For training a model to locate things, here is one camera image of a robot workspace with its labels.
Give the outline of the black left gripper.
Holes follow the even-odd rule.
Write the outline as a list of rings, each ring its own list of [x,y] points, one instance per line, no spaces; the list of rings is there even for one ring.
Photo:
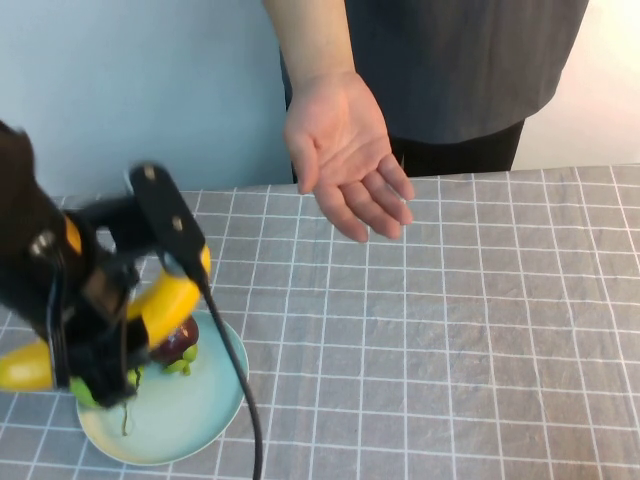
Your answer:
[[[63,213],[80,234],[83,268],[65,310],[65,280],[54,279],[49,292],[53,388],[69,388],[81,406],[109,409],[136,395],[136,382],[150,359],[147,329],[141,317],[128,320],[128,308],[140,281],[136,261],[156,241],[133,195],[94,200]],[[103,330],[71,343],[69,366],[64,327]]]

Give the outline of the person's bare open hand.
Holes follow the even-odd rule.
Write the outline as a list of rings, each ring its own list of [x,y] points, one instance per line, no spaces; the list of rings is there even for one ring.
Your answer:
[[[411,181],[392,154],[382,112],[354,72],[294,82],[284,137],[298,190],[346,237],[390,239],[413,220]]]

